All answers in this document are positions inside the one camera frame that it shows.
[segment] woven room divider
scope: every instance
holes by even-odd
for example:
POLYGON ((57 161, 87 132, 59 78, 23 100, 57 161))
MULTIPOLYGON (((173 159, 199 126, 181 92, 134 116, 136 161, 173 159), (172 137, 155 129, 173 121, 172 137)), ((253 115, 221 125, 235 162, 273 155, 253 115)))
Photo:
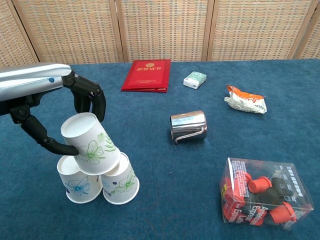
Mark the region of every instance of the woven room divider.
POLYGON ((10 0, 0 0, 0 68, 38 62, 10 0))
POLYGON ((214 0, 116 0, 125 62, 205 61, 214 0))
POLYGON ((114 0, 12 0, 41 62, 123 62, 114 0))
POLYGON ((291 59, 318 0, 215 0, 208 61, 291 59))
POLYGON ((320 1, 305 32, 296 53, 295 59, 320 59, 320 1))

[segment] pitcher handle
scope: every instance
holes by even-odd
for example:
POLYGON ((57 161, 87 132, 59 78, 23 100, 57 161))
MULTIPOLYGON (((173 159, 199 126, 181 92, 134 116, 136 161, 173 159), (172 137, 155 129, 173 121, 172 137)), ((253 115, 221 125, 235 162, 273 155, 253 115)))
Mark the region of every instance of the pitcher handle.
POLYGON ((177 137, 177 138, 174 140, 174 143, 175 143, 175 144, 178 144, 178 141, 179 141, 179 140, 181 140, 181 139, 186 139, 186 138, 189 138, 189 137, 193 137, 193 136, 202 134, 204 131, 205 131, 205 128, 202 127, 200 131, 197 131, 197 132, 194 132, 194 133, 190 133, 190 134, 187 134, 187 135, 184 135, 184 136, 179 136, 179 137, 177 137))

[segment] stainless steel pitcher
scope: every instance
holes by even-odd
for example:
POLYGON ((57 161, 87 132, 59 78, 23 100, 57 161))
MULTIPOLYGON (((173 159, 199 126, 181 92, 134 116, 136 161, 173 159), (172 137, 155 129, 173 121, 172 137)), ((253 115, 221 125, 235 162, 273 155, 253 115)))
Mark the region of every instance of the stainless steel pitcher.
POLYGON ((207 121, 203 111, 192 111, 170 116, 171 137, 175 144, 180 140, 205 139, 207 121))

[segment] small green and white box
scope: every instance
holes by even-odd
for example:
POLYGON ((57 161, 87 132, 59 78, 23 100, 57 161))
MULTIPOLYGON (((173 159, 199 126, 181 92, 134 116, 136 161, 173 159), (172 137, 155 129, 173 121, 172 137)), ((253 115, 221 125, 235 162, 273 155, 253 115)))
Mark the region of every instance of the small green and white box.
POLYGON ((192 89, 198 89, 201 84, 205 82, 207 75, 193 71, 185 79, 183 79, 183 85, 192 89))

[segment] red certificate booklet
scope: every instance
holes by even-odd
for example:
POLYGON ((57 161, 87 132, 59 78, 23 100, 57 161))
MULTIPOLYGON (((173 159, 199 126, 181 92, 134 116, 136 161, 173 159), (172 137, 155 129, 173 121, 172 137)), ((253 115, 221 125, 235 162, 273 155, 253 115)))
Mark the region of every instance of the red certificate booklet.
POLYGON ((170 63, 170 59, 133 61, 121 91, 167 92, 170 63))

